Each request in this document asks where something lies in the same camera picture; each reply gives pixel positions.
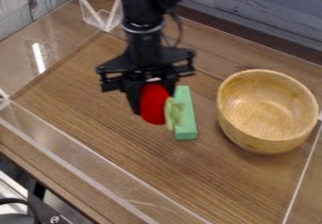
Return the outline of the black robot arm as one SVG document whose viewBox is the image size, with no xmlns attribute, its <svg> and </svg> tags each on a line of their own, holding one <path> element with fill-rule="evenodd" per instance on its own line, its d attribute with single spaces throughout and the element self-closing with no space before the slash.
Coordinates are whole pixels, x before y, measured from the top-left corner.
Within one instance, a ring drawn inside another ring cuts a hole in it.
<svg viewBox="0 0 322 224">
<path fill-rule="evenodd" d="M 125 94 L 132 112 L 140 114 L 141 88 L 159 82 L 167 92 L 175 91 L 179 79 L 195 71 L 195 51 L 179 45 L 161 44 L 164 17 L 179 23 L 173 7 L 180 0 L 120 0 L 120 26 L 127 46 L 121 55 L 96 66 L 100 89 Z"/>
</svg>

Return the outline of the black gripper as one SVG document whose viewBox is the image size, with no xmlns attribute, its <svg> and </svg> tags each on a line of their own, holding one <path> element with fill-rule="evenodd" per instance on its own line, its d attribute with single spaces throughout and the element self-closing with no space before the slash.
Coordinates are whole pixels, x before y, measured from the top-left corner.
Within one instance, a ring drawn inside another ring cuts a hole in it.
<svg viewBox="0 0 322 224">
<path fill-rule="evenodd" d="M 124 52 L 96 66 L 96 73 L 100 75 L 100 89 L 103 92 L 117 89 L 121 92 L 125 91 L 132 112 L 139 115 L 141 83 L 155 82 L 159 79 L 168 94 L 173 95 L 179 79 L 193 74 L 193 57 L 192 49 L 161 47 L 157 62 L 140 66 Z"/>
</svg>

